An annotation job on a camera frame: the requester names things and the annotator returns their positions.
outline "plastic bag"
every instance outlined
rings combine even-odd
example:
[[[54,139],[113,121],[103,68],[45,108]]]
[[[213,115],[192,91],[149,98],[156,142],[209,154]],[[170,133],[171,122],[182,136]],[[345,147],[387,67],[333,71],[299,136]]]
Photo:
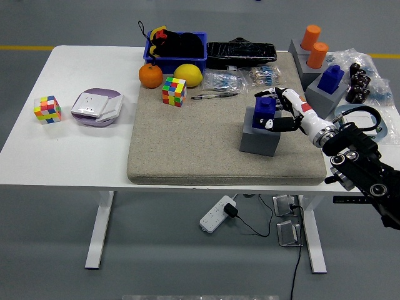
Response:
[[[205,69],[203,72],[202,89],[246,94],[248,87],[249,83],[248,79],[246,79],[246,74],[240,69],[237,71]]]
[[[249,71],[252,86],[277,86],[280,84],[281,72],[276,66],[260,64]]]
[[[384,126],[387,128],[387,134],[379,140],[378,144],[400,145],[400,132],[395,126],[394,118],[398,118],[397,109],[394,105],[392,91],[389,87],[389,80],[383,79],[378,74],[371,56],[357,52],[355,49],[345,51],[329,52],[326,56],[326,61],[329,65],[337,64],[344,71],[342,82],[351,85],[350,66],[357,63],[360,68],[366,72],[366,76],[371,79],[368,85],[369,96],[364,104],[376,109],[384,121]]]
[[[357,63],[366,72],[366,76],[371,78],[371,83],[373,84],[375,79],[380,79],[373,59],[368,54],[357,52],[355,49],[348,49],[345,51],[329,52],[326,55],[327,63],[332,66],[337,64],[344,71],[344,76],[342,82],[350,85],[350,66],[351,64]]]

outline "yellow floor line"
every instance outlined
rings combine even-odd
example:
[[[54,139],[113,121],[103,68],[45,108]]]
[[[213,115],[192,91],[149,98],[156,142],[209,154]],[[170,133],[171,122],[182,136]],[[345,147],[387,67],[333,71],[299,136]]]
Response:
[[[372,58],[400,59],[400,54],[369,53]]]
[[[17,51],[52,51],[54,46],[8,46],[0,45],[0,50],[17,50]]]

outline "blue block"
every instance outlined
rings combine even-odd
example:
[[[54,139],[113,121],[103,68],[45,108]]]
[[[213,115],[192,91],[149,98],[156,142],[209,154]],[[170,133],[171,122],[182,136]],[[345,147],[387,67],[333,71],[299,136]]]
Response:
[[[332,95],[338,88],[340,81],[342,80],[344,71],[340,70],[338,65],[329,66],[326,71],[322,74],[321,80],[319,81],[318,88],[324,92]]]
[[[260,119],[274,119],[275,116],[275,105],[276,100],[271,97],[257,97],[256,106],[254,107],[254,114],[252,116],[253,128],[265,129],[263,128],[257,120]]]

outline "table leg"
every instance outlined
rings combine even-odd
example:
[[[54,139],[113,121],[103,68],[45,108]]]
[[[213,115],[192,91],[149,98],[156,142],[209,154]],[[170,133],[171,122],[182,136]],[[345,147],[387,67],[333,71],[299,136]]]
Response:
[[[326,273],[323,249],[319,240],[318,228],[314,215],[314,208],[317,207],[323,197],[324,196],[299,196],[300,205],[304,209],[304,232],[306,233],[311,269],[315,274]]]
[[[86,259],[86,269],[99,269],[114,192],[100,191],[96,221]]]

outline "gray block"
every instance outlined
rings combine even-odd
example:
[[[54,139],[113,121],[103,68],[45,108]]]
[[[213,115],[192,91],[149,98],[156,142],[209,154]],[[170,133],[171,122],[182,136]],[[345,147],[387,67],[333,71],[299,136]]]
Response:
[[[333,94],[329,94],[326,91],[318,88],[318,84],[322,76],[322,74],[318,76],[317,79],[307,87],[304,95],[306,96],[308,104],[310,104],[318,116],[326,119],[331,113],[333,113],[336,106],[338,106],[339,101],[342,99],[348,86],[347,84],[340,82]]]
[[[302,90],[305,91],[307,87],[315,80],[319,75],[326,71],[329,67],[328,63],[324,61],[322,63],[322,67],[319,69],[313,69],[307,66],[308,56],[300,55],[298,56],[299,66],[297,67],[297,71],[299,72],[300,82],[302,86]]]
[[[289,52],[293,55],[302,90],[305,91],[307,87],[328,68],[328,64],[324,61],[319,69],[313,69],[307,66],[307,60],[311,51],[306,51],[301,48],[300,43],[300,39],[293,39],[289,47]]]
[[[304,50],[301,45],[301,39],[292,39],[290,42],[289,50],[293,56],[294,55],[310,55],[311,50]]]
[[[239,151],[274,156],[281,133],[251,127],[253,114],[254,107],[248,106],[244,115],[243,133]],[[280,116],[281,112],[276,112],[275,117],[278,118]]]

